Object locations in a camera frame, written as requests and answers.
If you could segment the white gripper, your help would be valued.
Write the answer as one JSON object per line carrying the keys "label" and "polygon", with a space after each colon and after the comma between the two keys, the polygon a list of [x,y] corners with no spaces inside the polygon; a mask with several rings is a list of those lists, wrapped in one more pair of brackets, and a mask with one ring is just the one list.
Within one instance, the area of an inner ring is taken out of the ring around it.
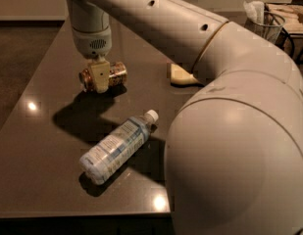
{"label": "white gripper", "polygon": [[109,87],[110,63],[105,57],[112,48],[109,15],[84,0],[66,0],[75,46],[88,64],[90,90],[104,93]]}

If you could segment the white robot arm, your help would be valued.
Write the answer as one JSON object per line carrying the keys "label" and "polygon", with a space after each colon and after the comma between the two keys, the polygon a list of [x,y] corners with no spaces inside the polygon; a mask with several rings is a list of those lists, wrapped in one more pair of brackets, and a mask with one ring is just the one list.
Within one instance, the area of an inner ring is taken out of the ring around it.
{"label": "white robot arm", "polygon": [[192,73],[166,139],[176,235],[303,235],[303,77],[278,47],[182,0],[84,0]]}

